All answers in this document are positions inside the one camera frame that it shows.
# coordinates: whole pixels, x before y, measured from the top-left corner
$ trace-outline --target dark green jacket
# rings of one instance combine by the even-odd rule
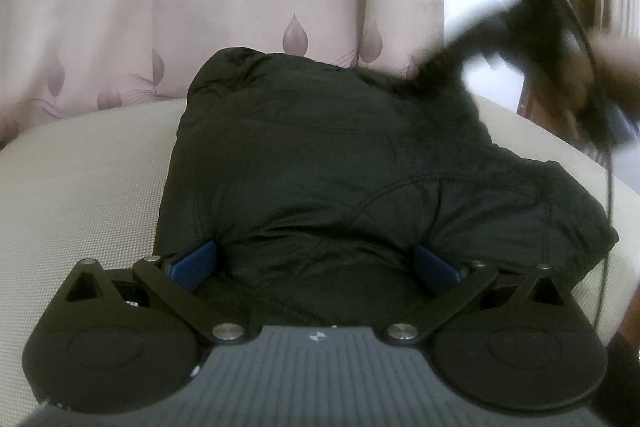
[[[383,327],[430,299],[412,269],[418,244],[548,263],[574,285],[617,241],[561,166],[492,144],[460,79],[419,94],[380,87],[393,82],[215,54],[189,90],[155,253],[213,238],[219,275],[198,295],[258,323]]]

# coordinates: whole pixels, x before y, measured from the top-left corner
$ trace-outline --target screw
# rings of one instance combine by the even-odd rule
[[[386,334],[396,341],[410,341],[418,336],[418,330],[411,324],[391,324]]]
[[[220,341],[235,341],[244,335],[244,329],[240,324],[223,323],[215,326],[211,333]]]

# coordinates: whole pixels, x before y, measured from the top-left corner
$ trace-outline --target gray ribbed surface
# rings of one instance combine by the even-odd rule
[[[448,391],[420,353],[380,343],[369,328],[264,328],[244,346],[215,349],[168,399],[92,418],[46,406],[23,427],[603,427],[586,409],[523,419]]]

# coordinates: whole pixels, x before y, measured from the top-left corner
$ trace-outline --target black garment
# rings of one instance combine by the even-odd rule
[[[612,427],[640,427],[640,362],[617,333],[607,346],[607,374],[592,407]]]
[[[220,51],[189,90],[154,253],[213,238],[223,276],[199,296],[281,325],[398,320],[430,298],[420,243],[577,283],[617,241],[603,208],[557,163],[493,145],[459,78],[429,81]]]

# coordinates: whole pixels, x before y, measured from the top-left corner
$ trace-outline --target white textured fabric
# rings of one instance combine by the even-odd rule
[[[603,169],[554,136],[478,98],[494,141],[521,156],[560,162],[601,202]],[[93,113],[37,127],[0,153],[0,426],[36,406],[22,374],[25,341],[70,268],[95,257],[130,266],[151,252],[162,187],[184,101]],[[640,279],[640,196],[616,183],[615,226],[600,336],[616,330]],[[574,290],[588,316],[595,269]]]

